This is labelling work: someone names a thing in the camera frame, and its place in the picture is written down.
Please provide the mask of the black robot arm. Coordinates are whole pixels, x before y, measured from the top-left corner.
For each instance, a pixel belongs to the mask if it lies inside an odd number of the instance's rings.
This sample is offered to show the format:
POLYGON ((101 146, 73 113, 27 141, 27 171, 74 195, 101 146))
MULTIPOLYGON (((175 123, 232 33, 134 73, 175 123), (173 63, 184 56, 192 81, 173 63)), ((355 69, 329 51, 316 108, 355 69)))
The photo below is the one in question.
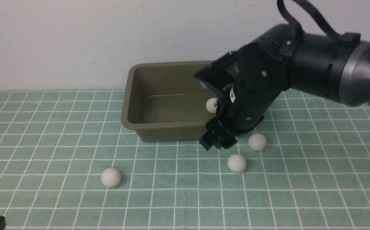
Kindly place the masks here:
POLYGON ((357 33, 293 35, 290 25, 276 25, 195 74, 217 96, 216 115, 199 140, 206 150, 235 145, 291 88, 350 107, 370 104, 369 41, 357 33))

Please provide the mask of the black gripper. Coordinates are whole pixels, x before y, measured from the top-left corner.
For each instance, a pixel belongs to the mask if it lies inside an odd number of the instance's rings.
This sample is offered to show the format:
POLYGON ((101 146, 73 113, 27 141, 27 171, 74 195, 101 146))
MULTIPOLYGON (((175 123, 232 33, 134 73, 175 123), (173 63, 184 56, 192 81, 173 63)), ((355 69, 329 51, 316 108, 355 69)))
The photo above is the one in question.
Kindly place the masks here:
POLYGON ((216 120, 206 123, 199 140, 206 150, 234 146, 238 133, 252 130, 281 91, 289 89, 290 58, 281 55, 281 49, 294 35, 292 26, 278 24, 238 50, 239 72, 227 91, 235 99, 216 120))

